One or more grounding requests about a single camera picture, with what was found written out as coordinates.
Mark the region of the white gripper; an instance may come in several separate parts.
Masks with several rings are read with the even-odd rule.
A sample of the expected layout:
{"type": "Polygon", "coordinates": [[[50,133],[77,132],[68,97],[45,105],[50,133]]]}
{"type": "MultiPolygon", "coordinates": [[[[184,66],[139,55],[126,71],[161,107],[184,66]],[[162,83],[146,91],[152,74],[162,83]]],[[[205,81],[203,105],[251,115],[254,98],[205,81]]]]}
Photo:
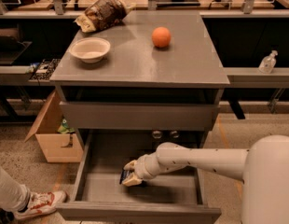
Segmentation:
{"type": "Polygon", "coordinates": [[[140,185],[143,180],[153,179],[157,175],[162,174],[164,166],[158,162],[157,155],[152,153],[149,155],[143,155],[138,160],[128,162],[123,169],[125,171],[134,171],[135,173],[129,175],[122,182],[124,186],[131,187],[140,185]]]}

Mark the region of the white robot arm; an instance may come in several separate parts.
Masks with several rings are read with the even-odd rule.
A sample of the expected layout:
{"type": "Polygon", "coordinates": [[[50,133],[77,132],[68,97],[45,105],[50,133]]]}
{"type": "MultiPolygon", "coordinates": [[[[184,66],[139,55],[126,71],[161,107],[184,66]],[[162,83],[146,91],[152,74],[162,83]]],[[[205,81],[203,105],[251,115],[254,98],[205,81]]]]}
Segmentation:
{"type": "Polygon", "coordinates": [[[241,182],[241,224],[289,224],[289,136],[266,136],[247,149],[165,142],[127,163],[121,183],[136,186],[187,166],[241,182]]]}

